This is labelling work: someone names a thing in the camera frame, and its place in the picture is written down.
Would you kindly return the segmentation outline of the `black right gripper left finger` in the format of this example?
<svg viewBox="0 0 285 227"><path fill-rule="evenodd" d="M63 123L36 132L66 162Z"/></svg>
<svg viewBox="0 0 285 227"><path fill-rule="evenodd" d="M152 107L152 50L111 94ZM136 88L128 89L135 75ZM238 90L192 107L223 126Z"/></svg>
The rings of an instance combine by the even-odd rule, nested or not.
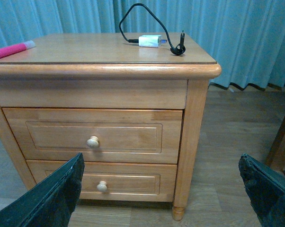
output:
<svg viewBox="0 0 285 227"><path fill-rule="evenodd" d="M84 172L79 153L0 210L0 227L66 227L81 192Z"/></svg>

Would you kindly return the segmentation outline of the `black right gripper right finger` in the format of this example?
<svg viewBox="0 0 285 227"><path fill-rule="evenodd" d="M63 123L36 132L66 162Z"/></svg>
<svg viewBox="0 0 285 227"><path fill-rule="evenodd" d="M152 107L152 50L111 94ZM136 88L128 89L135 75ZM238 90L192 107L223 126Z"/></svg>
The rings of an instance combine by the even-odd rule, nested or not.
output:
<svg viewBox="0 0 285 227"><path fill-rule="evenodd" d="M260 224L285 227L285 177L248 154L240 157L239 171Z"/></svg>

